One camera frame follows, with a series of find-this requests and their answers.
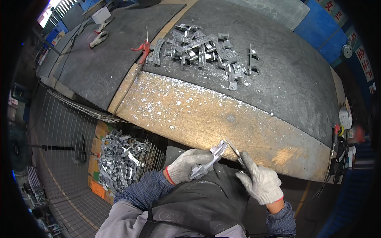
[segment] metal rack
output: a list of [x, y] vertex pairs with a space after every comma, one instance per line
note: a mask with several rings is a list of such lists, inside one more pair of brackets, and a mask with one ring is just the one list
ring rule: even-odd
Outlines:
[[[122, 121], [41, 87], [31, 106], [27, 135], [30, 144], [38, 145], [32, 148], [34, 165], [48, 205], [71, 237], [94, 237], [111, 209], [88, 186], [89, 156], [98, 119]], [[165, 148], [160, 145], [164, 138], [133, 124], [122, 124], [135, 129], [135, 135], [147, 147], [139, 158], [147, 166], [138, 171], [139, 176], [160, 169], [164, 164]], [[78, 137], [82, 138], [79, 147], [75, 144]], [[78, 148], [80, 153], [73, 159]]]

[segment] white box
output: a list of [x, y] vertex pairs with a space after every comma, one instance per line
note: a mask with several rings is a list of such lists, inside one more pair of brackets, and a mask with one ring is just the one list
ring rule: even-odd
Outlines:
[[91, 17], [93, 18], [96, 24], [102, 24], [102, 22], [104, 22], [110, 16], [111, 14], [107, 8], [101, 8], [96, 13], [94, 13]]
[[348, 151], [348, 157], [349, 157], [348, 167], [349, 168], [352, 168], [352, 166], [353, 166], [353, 156], [355, 154], [356, 154], [356, 147], [355, 146], [351, 146], [349, 148], [349, 151]]
[[344, 130], [350, 129], [352, 127], [352, 115], [348, 114], [347, 108], [342, 107], [339, 111], [340, 125], [344, 127]]

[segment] blue plaid sleeve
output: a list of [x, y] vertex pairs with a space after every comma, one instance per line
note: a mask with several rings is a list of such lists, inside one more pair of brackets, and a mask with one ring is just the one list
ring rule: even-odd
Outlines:
[[139, 182], [132, 184], [122, 192], [117, 192], [114, 203], [128, 200], [142, 211], [148, 210], [152, 204], [171, 191], [174, 185], [164, 177], [163, 171], [146, 173]]
[[270, 214], [267, 211], [266, 225], [269, 235], [289, 234], [296, 235], [294, 212], [289, 202], [278, 213]]

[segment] gray apron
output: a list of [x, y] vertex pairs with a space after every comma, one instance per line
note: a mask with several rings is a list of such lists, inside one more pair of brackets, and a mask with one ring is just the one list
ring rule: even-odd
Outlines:
[[218, 162], [201, 179], [177, 185], [148, 209], [147, 222], [139, 238], [148, 238], [157, 224], [169, 224], [205, 236], [214, 235], [239, 224], [249, 195], [235, 177], [237, 169]]

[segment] white work glove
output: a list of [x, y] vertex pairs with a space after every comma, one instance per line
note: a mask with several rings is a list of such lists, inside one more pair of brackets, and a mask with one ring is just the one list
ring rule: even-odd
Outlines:
[[89, 44], [90, 49], [96, 47], [100, 43], [104, 42], [109, 37], [109, 33], [107, 31], [102, 31], [99, 35], [95, 37], [95, 39]]
[[188, 175], [191, 173], [194, 164], [205, 164], [212, 160], [213, 155], [208, 150], [187, 150], [168, 165], [166, 171], [174, 184], [189, 182]]
[[278, 178], [274, 170], [257, 166], [251, 156], [242, 151], [241, 158], [246, 165], [247, 174], [240, 172], [235, 173], [235, 176], [241, 180], [247, 192], [259, 202], [260, 205], [273, 203], [283, 198], [283, 192], [280, 189], [282, 182]]

